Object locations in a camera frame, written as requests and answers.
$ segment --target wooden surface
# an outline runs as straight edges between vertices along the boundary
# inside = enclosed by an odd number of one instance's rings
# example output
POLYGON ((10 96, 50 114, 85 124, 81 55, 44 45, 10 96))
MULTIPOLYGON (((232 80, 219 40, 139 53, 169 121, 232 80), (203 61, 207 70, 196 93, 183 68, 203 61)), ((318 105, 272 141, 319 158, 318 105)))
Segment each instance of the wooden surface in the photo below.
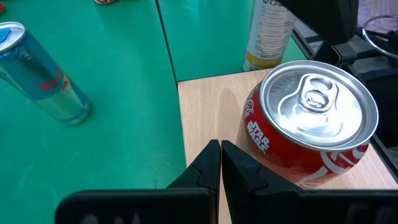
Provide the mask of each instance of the wooden surface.
MULTIPOLYGON (((203 78, 178 83, 185 156, 190 164, 210 139, 230 140, 247 152, 241 129, 246 97, 267 70, 203 78)), ((321 186, 323 189, 396 189, 397 183, 370 146, 347 173, 321 186)), ((220 223, 231 223, 224 187, 220 186, 220 223)))

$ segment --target bottle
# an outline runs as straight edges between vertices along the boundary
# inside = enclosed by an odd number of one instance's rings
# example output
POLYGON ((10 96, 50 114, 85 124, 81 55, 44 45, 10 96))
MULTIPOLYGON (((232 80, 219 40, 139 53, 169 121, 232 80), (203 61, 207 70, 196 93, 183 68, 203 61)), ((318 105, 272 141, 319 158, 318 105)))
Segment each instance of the bottle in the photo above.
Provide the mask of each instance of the bottle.
POLYGON ((243 70, 273 68, 280 64, 295 20, 278 0, 254 0, 243 70))

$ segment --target red bull can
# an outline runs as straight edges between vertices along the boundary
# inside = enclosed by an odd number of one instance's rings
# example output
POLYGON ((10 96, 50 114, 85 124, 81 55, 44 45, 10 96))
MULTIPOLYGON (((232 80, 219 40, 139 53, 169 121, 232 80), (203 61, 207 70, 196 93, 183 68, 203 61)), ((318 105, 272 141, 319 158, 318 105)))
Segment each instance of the red bull can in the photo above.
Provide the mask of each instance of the red bull can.
POLYGON ((0 78, 62 124, 89 115, 86 95, 18 22, 0 23, 0 78))

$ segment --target green table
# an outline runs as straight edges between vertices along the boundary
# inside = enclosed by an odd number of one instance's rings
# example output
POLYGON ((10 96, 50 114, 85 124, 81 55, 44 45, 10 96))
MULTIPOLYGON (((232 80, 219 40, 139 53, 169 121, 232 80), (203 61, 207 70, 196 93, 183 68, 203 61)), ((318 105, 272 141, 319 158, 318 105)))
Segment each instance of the green table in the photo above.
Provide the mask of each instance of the green table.
POLYGON ((53 223, 81 189, 163 188, 185 168, 178 95, 154 0, 4 2, 92 100, 65 127, 0 80, 0 220, 53 223))
MULTIPOLYGON (((158 0, 177 81, 243 71, 252 1, 158 0)), ((306 60, 291 39, 282 63, 306 60)))

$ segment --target red can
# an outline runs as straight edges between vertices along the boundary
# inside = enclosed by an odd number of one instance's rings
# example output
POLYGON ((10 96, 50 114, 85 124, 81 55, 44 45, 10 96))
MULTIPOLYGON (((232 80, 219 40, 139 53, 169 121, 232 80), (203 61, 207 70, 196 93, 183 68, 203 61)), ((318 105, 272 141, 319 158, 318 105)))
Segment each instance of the red can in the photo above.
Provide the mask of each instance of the red can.
POLYGON ((349 73, 296 61, 279 65, 254 87, 243 118, 255 158, 312 189, 359 162, 379 116, 370 92, 349 73))
POLYGON ((4 10, 6 10, 6 8, 4 7, 4 4, 2 2, 0 2, 0 13, 4 12, 4 10))
POLYGON ((94 2, 97 2, 98 4, 108 4, 108 3, 112 3, 115 0, 94 0, 94 2))

